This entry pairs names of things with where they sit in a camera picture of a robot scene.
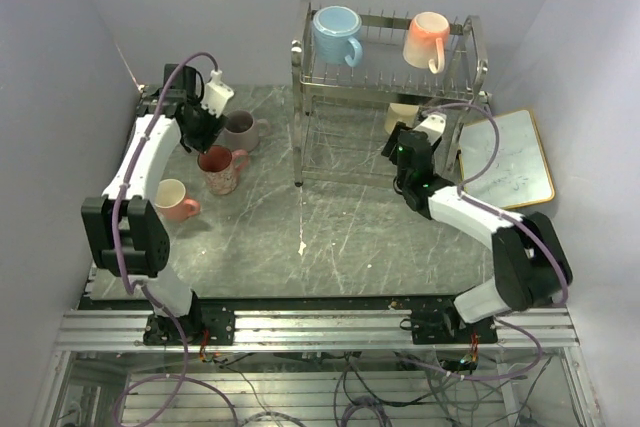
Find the whiteboard with yellow frame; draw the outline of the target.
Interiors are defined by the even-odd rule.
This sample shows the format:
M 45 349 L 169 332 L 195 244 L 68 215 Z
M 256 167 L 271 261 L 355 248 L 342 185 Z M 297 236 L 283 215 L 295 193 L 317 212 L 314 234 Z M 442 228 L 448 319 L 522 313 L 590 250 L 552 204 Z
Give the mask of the whiteboard with yellow frame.
M 555 197 L 533 113 L 523 109 L 495 117 L 499 135 L 489 121 L 465 126 L 459 139 L 461 174 L 467 179 L 488 170 L 464 186 L 471 196 L 503 209 L 517 209 Z

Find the salmon pink mug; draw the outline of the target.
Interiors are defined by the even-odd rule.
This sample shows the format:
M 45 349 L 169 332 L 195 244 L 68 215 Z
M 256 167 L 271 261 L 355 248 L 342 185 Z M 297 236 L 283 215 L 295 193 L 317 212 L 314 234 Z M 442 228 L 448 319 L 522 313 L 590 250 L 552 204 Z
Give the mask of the salmon pink mug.
M 173 222 L 183 222 L 201 212 L 200 203 L 187 195 L 186 186 L 177 179 L 164 179 L 159 183 L 154 207 Z

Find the cream yellow mug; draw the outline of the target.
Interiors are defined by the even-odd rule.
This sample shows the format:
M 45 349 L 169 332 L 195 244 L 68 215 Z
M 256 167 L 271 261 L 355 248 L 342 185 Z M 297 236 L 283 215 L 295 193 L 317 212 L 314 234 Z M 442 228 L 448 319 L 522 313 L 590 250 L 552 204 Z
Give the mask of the cream yellow mug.
M 391 134 L 398 122 L 411 128 L 414 125 L 419 107 L 417 105 L 390 103 L 387 109 L 384 129 Z

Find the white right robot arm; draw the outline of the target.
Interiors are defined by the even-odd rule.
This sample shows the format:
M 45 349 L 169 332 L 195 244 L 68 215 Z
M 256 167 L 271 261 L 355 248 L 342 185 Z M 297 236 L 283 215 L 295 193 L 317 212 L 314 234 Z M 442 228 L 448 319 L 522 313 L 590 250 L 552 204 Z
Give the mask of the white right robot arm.
M 456 228 L 489 249 L 492 277 L 455 297 L 440 320 L 450 341 L 465 341 L 476 322 L 507 311 L 526 311 L 567 300 L 573 273 L 550 219 L 524 216 L 482 202 L 434 171 L 428 134 L 395 125 L 382 155 L 396 166 L 394 191 L 421 216 Z

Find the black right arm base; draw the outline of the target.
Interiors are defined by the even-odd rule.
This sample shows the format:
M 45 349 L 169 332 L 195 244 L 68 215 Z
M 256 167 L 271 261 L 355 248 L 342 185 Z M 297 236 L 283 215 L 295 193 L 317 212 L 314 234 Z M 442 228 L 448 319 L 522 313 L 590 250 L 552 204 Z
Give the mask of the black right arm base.
M 411 334 L 414 345 L 493 344 L 498 340 L 491 319 L 464 321 L 454 307 L 453 296 L 420 297 L 399 324 Z

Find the orange white mug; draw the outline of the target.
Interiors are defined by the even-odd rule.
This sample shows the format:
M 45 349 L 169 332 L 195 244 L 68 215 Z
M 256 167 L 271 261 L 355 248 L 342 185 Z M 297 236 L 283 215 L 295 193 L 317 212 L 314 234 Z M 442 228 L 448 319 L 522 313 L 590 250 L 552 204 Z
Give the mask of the orange white mug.
M 445 69 L 445 44 L 450 34 L 449 21 L 435 12 L 417 14 L 409 25 L 403 58 L 412 67 L 440 74 Z

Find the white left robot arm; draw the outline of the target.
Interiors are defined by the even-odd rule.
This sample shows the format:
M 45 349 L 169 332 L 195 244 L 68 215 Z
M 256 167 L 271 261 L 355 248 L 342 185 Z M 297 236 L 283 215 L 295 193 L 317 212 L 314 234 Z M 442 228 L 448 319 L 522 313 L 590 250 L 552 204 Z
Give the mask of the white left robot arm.
M 142 93 L 115 177 L 81 207 L 95 266 L 120 279 L 128 293 L 149 295 L 157 315 L 172 315 L 168 331 L 182 344 L 202 336 L 204 320 L 192 311 L 194 292 L 168 265 L 169 236 L 154 201 L 171 153 L 177 146 L 206 152 L 223 130 L 233 95 L 219 68 L 204 81 L 193 67 L 166 65 L 162 86 Z

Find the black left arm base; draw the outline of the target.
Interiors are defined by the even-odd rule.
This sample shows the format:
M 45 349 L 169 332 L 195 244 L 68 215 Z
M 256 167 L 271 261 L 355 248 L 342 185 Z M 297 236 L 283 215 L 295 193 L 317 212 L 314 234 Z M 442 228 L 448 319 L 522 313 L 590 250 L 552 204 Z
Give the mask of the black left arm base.
M 201 300 L 196 294 L 193 294 L 189 313 L 177 317 L 189 345 L 232 345 L 235 321 L 235 313 L 229 307 Z M 182 339 L 175 323 L 162 312 L 147 318 L 142 342 L 145 346 L 179 346 Z

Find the light purple mug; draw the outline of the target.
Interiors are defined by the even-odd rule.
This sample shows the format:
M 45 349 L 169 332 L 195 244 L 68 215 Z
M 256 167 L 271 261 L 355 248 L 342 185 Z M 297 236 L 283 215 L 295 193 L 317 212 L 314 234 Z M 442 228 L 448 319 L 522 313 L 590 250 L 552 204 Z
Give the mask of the light purple mug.
M 256 119 L 250 112 L 236 110 L 227 115 L 223 130 L 224 142 L 231 150 L 255 150 L 260 139 L 270 133 L 270 123 L 266 119 Z

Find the metal two-tier dish rack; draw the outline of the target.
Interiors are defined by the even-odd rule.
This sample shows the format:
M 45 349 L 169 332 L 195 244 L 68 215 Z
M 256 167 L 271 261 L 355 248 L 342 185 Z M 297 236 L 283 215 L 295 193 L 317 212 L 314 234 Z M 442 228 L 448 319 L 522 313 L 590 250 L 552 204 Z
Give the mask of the metal two-tier dish rack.
M 420 112 L 450 102 L 489 105 L 484 89 L 489 56 L 479 16 L 451 21 L 445 70 L 433 74 L 404 61 L 410 17 L 396 13 L 362 14 L 364 57 L 358 66 L 326 63 L 313 42 L 318 10 L 311 0 L 300 0 L 291 42 L 295 186 L 307 180 L 389 185 L 391 174 L 376 157 L 384 142 L 384 114 L 392 103 Z

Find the aluminium mounting rail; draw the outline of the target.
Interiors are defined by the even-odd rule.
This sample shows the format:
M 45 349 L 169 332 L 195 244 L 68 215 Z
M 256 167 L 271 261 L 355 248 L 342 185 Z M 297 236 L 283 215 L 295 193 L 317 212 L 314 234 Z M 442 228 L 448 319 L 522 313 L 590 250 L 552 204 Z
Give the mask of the aluminium mounting rail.
M 416 348 L 417 334 L 403 330 L 407 310 L 338 311 L 238 311 L 231 343 L 213 339 L 213 352 L 364 351 Z M 143 343 L 145 311 L 70 311 L 63 317 L 54 347 L 58 351 L 150 353 L 180 352 L 178 343 Z M 545 349 L 576 347 L 578 335 L 565 309 L 528 312 L 483 321 L 463 331 L 459 340 L 446 344 L 434 333 L 426 346 L 462 349 L 476 333 L 482 348 Z

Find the red mug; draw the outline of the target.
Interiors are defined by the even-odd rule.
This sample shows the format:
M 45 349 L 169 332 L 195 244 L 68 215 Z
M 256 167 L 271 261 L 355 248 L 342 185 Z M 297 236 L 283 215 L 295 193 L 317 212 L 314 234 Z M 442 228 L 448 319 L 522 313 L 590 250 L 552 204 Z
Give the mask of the red mug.
M 205 176 L 205 183 L 212 194 L 227 195 L 239 182 L 240 172 L 249 164 L 249 153 L 243 149 L 230 150 L 220 145 L 212 146 L 199 154 L 197 165 Z

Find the blue mug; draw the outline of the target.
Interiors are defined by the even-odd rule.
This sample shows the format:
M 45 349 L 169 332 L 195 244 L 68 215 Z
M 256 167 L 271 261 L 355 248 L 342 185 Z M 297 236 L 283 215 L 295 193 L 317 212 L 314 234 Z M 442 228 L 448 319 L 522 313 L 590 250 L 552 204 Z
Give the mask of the blue mug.
M 361 27 L 360 15 L 349 7 L 321 8 L 312 19 L 316 56 L 326 64 L 358 66 L 363 58 Z

